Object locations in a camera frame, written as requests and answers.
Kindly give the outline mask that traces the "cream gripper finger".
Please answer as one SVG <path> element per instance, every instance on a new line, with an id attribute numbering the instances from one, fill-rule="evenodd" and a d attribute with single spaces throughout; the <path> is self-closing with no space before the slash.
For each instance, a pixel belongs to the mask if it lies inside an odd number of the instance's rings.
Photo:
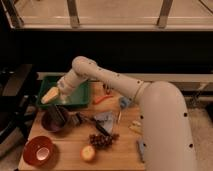
<path id="1" fill-rule="evenodd" d="M 48 92 L 42 97 L 41 103 L 46 104 L 59 96 L 59 89 L 57 87 L 52 87 Z"/>

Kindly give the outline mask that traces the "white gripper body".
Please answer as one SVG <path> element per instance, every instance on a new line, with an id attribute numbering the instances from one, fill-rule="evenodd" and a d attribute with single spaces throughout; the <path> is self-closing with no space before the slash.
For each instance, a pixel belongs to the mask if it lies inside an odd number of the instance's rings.
<path id="1" fill-rule="evenodd" d="M 70 70 L 57 81 L 57 87 L 62 95 L 70 95 L 80 84 L 80 77 Z"/>

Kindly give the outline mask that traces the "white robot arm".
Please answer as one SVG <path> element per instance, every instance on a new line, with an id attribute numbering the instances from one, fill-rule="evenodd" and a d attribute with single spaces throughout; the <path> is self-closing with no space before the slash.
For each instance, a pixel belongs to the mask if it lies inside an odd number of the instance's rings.
<path id="1" fill-rule="evenodd" d="M 147 171 L 197 171 L 186 102 L 180 90 L 169 82 L 144 82 L 78 56 L 72 61 L 71 70 L 57 82 L 58 92 L 45 93 L 42 102 L 48 103 L 57 97 L 66 99 L 78 85 L 91 78 L 139 105 Z"/>

